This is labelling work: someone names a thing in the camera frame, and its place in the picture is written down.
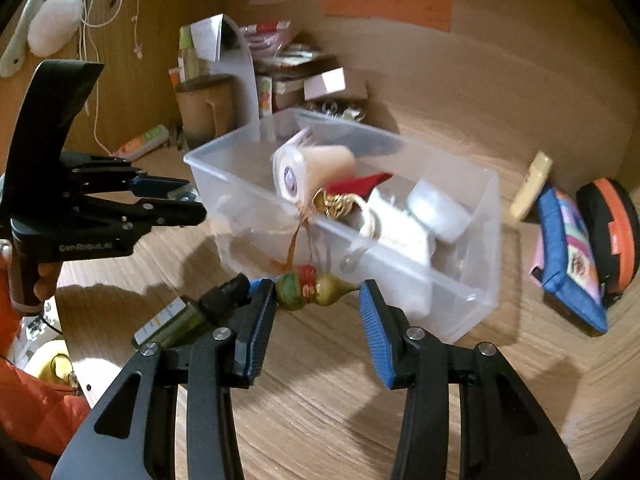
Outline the orange sleeve forearm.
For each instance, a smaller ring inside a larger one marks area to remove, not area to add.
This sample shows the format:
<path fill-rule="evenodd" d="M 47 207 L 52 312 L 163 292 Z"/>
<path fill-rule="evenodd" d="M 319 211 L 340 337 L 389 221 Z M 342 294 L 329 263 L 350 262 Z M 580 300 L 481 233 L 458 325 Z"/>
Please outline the orange sleeve forearm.
<path fill-rule="evenodd" d="M 21 463 L 38 478 L 49 479 L 90 406 L 72 388 L 44 382 L 6 359 L 20 322 L 12 308 L 8 278 L 2 273 L 1 431 L 20 452 Z"/>

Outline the left hand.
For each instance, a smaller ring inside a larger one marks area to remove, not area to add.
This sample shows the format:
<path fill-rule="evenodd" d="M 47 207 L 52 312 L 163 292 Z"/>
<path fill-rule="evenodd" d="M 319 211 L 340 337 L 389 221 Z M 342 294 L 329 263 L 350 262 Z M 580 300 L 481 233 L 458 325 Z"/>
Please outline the left hand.
<path fill-rule="evenodd" d="M 42 311 L 43 303 L 55 294 L 62 263 L 35 264 L 13 253 L 13 244 L 2 240 L 1 270 L 8 277 L 11 308 L 19 316 L 36 315 Z"/>

